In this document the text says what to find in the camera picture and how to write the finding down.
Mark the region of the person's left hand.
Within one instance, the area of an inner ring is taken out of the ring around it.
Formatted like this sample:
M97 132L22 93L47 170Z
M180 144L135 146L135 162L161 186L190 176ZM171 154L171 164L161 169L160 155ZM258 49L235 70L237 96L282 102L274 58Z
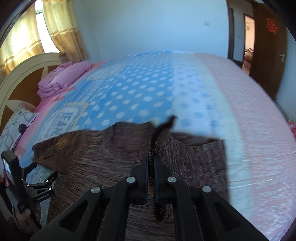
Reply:
M26 232L31 232L33 230L32 226L28 222L28 219L30 218L31 213L34 214L37 221L40 221L41 217L42 217L42 215L41 215L41 206L40 206L39 203L33 208L33 210L26 209L22 213L19 213L14 208L13 212L14 212L14 221L15 221L17 227L20 230L23 230L23 231L26 231Z

